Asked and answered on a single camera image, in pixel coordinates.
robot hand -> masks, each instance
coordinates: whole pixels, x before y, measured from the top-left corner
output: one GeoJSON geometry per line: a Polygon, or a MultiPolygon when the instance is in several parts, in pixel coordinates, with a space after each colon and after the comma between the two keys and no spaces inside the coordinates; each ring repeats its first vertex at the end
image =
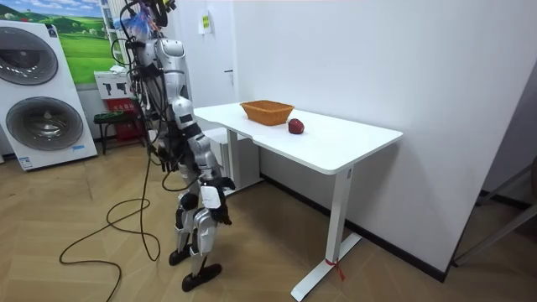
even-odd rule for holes
{"type": "Polygon", "coordinates": [[[220,197],[220,207],[217,209],[209,209],[212,219],[216,222],[230,226],[232,221],[229,219],[229,215],[227,213],[226,195],[224,194],[224,189],[228,188],[235,190],[233,180],[229,177],[221,177],[203,182],[202,186],[203,185],[215,187],[216,190],[218,190],[218,196],[220,197]]]}
{"type": "Polygon", "coordinates": [[[157,147],[157,155],[160,159],[160,164],[162,166],[163,172],[174,172],[178,169],[177,163],[178,158],[176,158],[171,152],[169,152],[169,148],[166,148],[166,145],[164,144],[164,141],[162,139],[159,139],[158,141],[158,147],[157,147]]]}

desk top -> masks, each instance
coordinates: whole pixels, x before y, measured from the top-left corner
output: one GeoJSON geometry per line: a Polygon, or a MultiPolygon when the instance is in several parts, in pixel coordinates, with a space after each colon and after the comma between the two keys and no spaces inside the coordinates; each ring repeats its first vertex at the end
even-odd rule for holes
{"type": "Polygon", "coordinates": [[[294,109],[289,119],[298,118],[305,126],[304,132],[297,135],[289,133],[287,123],[270,127],[250,121],[239,103],[197,108],[194,114],[322,174],[336,174],[403,135],[399,131],[294,109]]]}

washing machine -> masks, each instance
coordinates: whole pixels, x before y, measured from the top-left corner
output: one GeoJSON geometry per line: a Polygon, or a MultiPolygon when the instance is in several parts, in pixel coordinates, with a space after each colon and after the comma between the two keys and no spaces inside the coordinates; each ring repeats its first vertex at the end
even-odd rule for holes
{"type": "Polygon", "coordinates": [[[24,170],[97,154],[56,29],[0,20],[0,124],[24,170]]]}

washing machine door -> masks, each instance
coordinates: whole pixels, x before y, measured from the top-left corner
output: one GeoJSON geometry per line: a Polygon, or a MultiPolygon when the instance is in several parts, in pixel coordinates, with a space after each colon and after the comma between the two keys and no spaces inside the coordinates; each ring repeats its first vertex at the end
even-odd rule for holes
{"type": "Polygon", "coordinates": [[[58,71],[55,52],[40,37],[22,29],[0,27],[0,78],[19,85],[39,85],[58,71]]]}
{"type": "Polygon", "coordinates": [[[38,150],[69,148],[84,130],[80,114],[66,102],[37,96],[11,107],[6,116],[9,133],[21,144],[38,150]]]}

wicker basket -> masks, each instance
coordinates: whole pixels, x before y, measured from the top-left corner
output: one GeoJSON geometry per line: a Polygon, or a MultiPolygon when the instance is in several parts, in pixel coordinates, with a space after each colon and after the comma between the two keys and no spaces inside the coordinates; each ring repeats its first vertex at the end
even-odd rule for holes
{"type": "Polygon", "coordinates": [[[287,117],[295,107],[267,100],[241,103],[242,109],[252,121],[266,126],[275,126],[287,122],[287,117]]]}

